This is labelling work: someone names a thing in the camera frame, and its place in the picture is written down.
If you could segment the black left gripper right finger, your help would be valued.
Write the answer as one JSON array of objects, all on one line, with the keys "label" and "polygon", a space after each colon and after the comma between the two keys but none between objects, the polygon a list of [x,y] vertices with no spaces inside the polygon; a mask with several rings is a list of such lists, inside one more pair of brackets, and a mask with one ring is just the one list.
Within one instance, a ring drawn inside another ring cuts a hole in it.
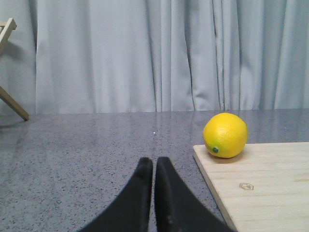
[{"label": "black left gripper right finger", "polygon": [[168,157],[159,157],[154,185],[158,232],[231,232],[194,196]]}]

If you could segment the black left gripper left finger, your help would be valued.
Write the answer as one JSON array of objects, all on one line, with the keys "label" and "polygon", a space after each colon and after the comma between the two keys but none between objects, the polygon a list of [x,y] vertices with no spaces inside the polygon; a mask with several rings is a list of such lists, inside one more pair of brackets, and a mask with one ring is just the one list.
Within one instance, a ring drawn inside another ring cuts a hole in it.
[{"label": "black left gripper left finger", "polygon": [[140,158],[132,177],[114,201],[81,231],[148,231],[152,177],[152,161],[149,158]]}]

